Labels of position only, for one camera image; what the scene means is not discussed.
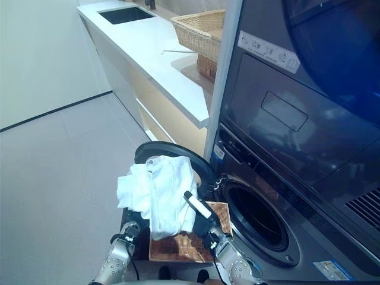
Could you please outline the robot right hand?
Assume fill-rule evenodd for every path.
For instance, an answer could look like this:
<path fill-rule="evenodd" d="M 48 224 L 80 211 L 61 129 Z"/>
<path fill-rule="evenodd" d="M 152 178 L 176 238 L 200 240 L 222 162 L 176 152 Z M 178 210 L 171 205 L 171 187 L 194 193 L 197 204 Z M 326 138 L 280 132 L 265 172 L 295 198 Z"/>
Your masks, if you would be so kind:
<path fill-rule="evenodd" d="M 191 209 L 195 211 L 195 221 L 192 232 L 199 238 L 204 239 L 211 229 L 218 227 L 221 228 L 220 219 L 214 210 L 203 199 L 198 199 L 186 191 L 184 199 Z"/>

